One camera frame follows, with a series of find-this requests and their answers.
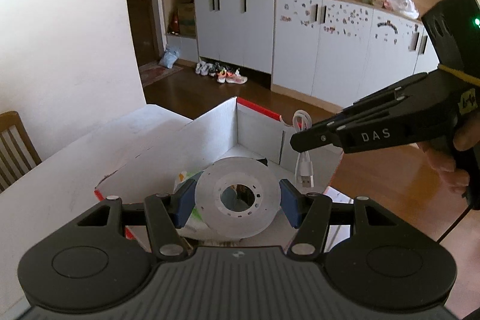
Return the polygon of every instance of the yellow rubber band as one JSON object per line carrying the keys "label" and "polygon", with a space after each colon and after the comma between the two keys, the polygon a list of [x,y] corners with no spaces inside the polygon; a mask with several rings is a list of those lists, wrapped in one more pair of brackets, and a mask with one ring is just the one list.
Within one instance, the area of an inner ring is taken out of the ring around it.
{"label": "yellow rubber band", "polygon": [[449,74],[455,75],[459,79],[462,79],[464,82],[473,84],[474,86],[480,87],[480,79],[472,75],[466,74],[463,71],[447,67],[446,65],[439,64],[438,69],[448,72]]}

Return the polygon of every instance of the wooden chair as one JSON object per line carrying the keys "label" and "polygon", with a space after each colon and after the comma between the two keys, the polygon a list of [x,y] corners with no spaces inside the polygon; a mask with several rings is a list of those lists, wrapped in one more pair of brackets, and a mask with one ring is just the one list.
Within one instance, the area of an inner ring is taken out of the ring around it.
{"label": "wooden chair", "polygon": [[40,163],[20,115],[0,114],[0,193]]}

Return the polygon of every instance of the white table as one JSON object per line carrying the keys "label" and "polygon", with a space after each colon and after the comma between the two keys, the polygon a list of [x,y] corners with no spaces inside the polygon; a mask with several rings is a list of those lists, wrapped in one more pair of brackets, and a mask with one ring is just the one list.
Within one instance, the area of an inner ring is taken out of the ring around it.
{"label": "white table", "polygon": [[0,314],[23,298],[22,255],[95,205],[94,189],[106,176],[189,122],[147,105],[74,141],[0,194]]}

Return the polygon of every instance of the white wall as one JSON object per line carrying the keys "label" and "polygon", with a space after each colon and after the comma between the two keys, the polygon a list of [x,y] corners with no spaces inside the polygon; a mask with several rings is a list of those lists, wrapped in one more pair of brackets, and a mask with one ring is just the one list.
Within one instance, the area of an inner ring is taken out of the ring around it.
{"label": "white wall", "polygon": [[144,105],[126,0],[0,0],[0,112],[42,159]]}

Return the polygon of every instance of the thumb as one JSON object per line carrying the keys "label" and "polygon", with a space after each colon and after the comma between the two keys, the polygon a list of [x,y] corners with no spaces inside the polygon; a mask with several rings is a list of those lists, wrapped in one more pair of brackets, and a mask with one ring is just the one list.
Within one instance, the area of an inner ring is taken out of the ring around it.
{"label": "thumb", "polygon": [[476,111],[455,133],[453,144],[458,151],[466,151],[480,141],[480,112]]}

